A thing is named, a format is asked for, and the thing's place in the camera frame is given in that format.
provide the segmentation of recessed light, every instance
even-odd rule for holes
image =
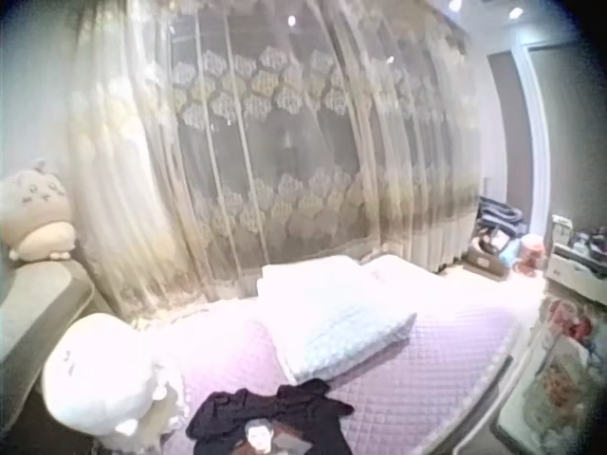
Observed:
[[[509,14],[510,20],[514,21],[523,15],[524,11],[522,8],[513,8]]]
[[[450,0],[449,9],[453,12],[457,12],[462,8],[462,0]]]

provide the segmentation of mattress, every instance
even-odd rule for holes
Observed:
[[[355,454],[427,453],[481,398],[518,325],[498,296],[458,288],[394,256],[365,267],[416,306],[417,321],[406,345],[335,379],[330,396],[355,408],[341,420]],[[287,383],[255,307],[255,300],[217,304],[146,333],[182,371],[190,416],[213,391],[272,395]],[[165,455],[193,453],[184,430],[166,441]]]

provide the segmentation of black shirt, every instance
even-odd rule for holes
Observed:
[[[313,445],[306,455],[351,455],[340,428],[340,417],[354,408],[325,395],[329,386],[312,379],[300,386],[281,386],[276,396],[262,396],[240,389],[214,392],[200,406],[186,428],[195,439],[194,455],[228,455],[246,439],[249,420],[276,420],[302,433]]]

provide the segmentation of stuffed animal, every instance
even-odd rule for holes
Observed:
[[[43,368],[50,415],[111,450],[157,447],[187,408],[181,374],[146,335],[102,313],[72,324]]]
[[[0,238],[13,261],[67,260],[75,246],[65,188],[43,165],[2,182]]]

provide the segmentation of lace curtain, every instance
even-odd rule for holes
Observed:
[[[425,5],[132,0],[76,21],[64,176],[126,317],[249,294],[264,264],[383,251],[436,270],[465,250],[471,72]]]

